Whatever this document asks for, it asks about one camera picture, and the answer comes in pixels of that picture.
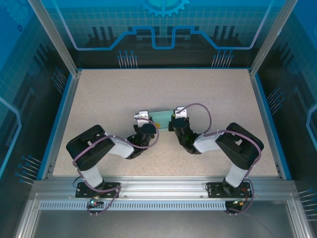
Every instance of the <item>green object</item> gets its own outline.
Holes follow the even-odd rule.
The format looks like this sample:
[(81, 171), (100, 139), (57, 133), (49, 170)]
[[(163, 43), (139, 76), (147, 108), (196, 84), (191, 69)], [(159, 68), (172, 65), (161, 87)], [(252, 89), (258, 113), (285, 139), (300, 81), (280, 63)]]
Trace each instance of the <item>green object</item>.
[(149, 113), (149, 117), (152, 117), (152, 120), (157, 124), (160, 131), (168, 131), (168, 123), (170, 122), (173, 113), (174, 110), (155, 112)]

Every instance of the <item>gear icon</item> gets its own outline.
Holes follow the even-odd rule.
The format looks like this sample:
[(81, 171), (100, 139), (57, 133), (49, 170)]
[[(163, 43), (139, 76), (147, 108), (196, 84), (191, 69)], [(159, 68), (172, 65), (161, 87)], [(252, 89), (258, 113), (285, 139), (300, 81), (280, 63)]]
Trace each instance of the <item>gear icon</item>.
[(0, 6), (6, 6), (11, 17), (19, 24), (28, 17), (29, 9), (26, 0), (0, 0)]
[(172, 16), (178, 14), (178, 11), (184, 10), (185, 4), (188, 4), (189, 0), (141, 0), (143, 10), (148, 10), (149, 14), (154, 13), (155, 16), (166, 15)]

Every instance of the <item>grid pattern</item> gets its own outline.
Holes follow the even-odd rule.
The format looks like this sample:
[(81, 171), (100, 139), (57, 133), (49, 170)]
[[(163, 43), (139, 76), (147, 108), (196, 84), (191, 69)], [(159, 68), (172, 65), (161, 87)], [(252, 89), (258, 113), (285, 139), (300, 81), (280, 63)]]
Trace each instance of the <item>grid pattern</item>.
[[(0, 96), (7, 102), (13, 102), (27, 74), (38, 74), (40, 67), (33, 59), (33, 56), (36, 50), (39, 49), (40, 43), (52, 47), (52, 43), (44, 28), (34, 15), (0, 70)], [(0, 103), (0, 125), (7, 113), (8, 108)]]
[(315, 101), (317, 101), (317, 49), (295, 14), (290, 15), (274, 44), (274, 48), (276, 49), (279, 45), (285, 45), (286, 43), (288, 44), (287, 48), (294, 55), (287, 66), (288, 70), (292, 74), (302, 73)]
[[(107, 29), (110, 26), (114, 37), (119, 37), (123, 32), (128, 31), (131, 26), (153, 26), (159, 27), (157, 37), (168, 37), (168, 26), (194, 25), (199, 30), (205, 31), (208, 36), (213, 36), (216, 26), (219, 32), (223, 26), (227, 26), (224, 35), (229, 35), (230, 26), (235, 26), (233, 36), (238, 34), (238, 39), (243, 46), (249, 46), (256, 34), (257, 29), (267, 11), (266, 6), (185, 6), (179, 14), (172, 17), (155, 17), (148, 14), (141, 7), (97, 7), (97, 8), (62, 8), (61, 14), (76, 42), (80, 48), (85, 47), (89, 41), (89, 35), (94, 35), (92, 27), (106, 27), (106, 36), (109, 39), (111, 33)], [(257, 45), (261, 45), (267, 35), (273, 21), (275, 20), (279, 7), (273, 7), (267, 16), (267, 20), (258, 36)], [(48, 9), (57, 29), (68, 47), (71, 46), (62, 21), (56, 9)]]

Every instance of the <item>aluminum frame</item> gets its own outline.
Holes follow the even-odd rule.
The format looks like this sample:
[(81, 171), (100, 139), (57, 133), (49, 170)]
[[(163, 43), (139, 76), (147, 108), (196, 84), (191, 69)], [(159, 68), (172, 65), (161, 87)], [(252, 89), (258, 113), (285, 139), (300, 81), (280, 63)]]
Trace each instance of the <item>aluminum frame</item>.
[[(219, 182), (223, 177), (104, 177), (105, 181), (118, 181), (122, 191), (118, 201), (220, 201), (209, 199), (205, 185)], [(257, 201), (287, 201), (293, 226), (299, 238), (312, 238), (305, 212), (293, 181), (277, 177), (250, 177), (255, 187)], [(30, 238), (35, 227), (41, 201), (89, 201), (75, 198), (74, 178), (35, 181), (29, 201), (16, 234), (16, 238)]]
[(68, 92), (65, 92), (67, 93), (65, 104), (63, 106), (59, 122), (57, 124), (56, 133), (52, 141), (51, 149), (48, 155), (47, 162), (44, 167), (44, 172), (41, 176), (41, 180), (47, 179), (48, 173), (50, 171), (50, 166), (54, 165), (55, 164), (54, 162), (57, 159), (61, 141), (63, 139), (64, 131), (66, 128), (67, 120), (69, 117), (70, 109), (75, 97), (80, 74), (81, 74), (81, 71), (78, 71), (77, 75), (75, 77), (74, 76), (72, 77), (71, 83), (69, 85), (69, 90)]
[(281, 32), (284, 24), (286, 23), (289, 15), (292, 13), (293, 8), (295, 7), (298, 0), (286, 0), (285, 4), (281, 8), (276, 20), (274, 21), (270, 31), (268, 32), (261, 48), (255, 57), (252, 65), (251, 65), (251, 76), (254, 77), (258, 72), (260, 66), (262, 65), (265, 57), (267, 56), (269, 50), (271, 49), (272, 45), (274, 44), (276, 38), (278, 37), (279, 33)]
[(40, 0), (28, 0), (28, 2), (57, 49), (61, 59), (64, 61), (67, 69), (73, 76), (76, 76), (78, 69), (43, 3)]
[(253, 87), (254, 95), (256, 97), (256, 100), (257, 100), (257, 103), (258, 103), (258, 107), (259, 107), (259, 110), (260, 110), (260, 113), (261, 113), (261, 116), (262, 116), (264, 128), (265, 128), (267, 139), (268, 139), (271, 151), (272, 151), (272, 155), (273, 155), (273, 158), (274, 158), (274, 160), (277, 163), (278, 168), (279, 168), (278, 172), (280, 172), (282, 179), (286, 179), (286, 174), (285, 174), (285, 170), (284, 170), (284, 167), (283, 167), (283, 164), (282, 164), (282, 161), (281, 161), (281, 156), (280, 156), (280, 154), (278, 152), (278, 149), (277, 149), (277, 146), (276, 146), (276, 143), (275, 143), (275, 140), (274, 140), (274, 136), (273, 136), (273, 131), (272, 131), (272, 128), (271, 128), (271, 126), (269, 124), (268, 116), (267, 116), (267, 113), (266, 113), (266, 110), (265, 110), (265, 107), (264, 107), (264, 102), (263, 101), (266, 100), (266, 99), (262, 98), (262, 95), (260, 93), (260, 88), (259, 88), (259, 85), (256, 82), (255, 76), (252, 76), (250, 74), (250, 80), (251, 80), (251, 84), (252, 84), (252, 87)]

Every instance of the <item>wall graphic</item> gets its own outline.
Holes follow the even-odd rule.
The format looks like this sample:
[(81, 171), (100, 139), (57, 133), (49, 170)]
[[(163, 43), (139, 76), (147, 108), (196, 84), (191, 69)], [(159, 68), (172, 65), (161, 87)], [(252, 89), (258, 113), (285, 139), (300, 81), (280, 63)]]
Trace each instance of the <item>wall graphic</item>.
[(230, 67), (249, 67), (283, 3), (44, 1), (77, 66), (95, 68), (120, 68), (112, 59), (122, 49), (138, 54), (139, 67), (211, 67), (219, 50), (235, 51)]

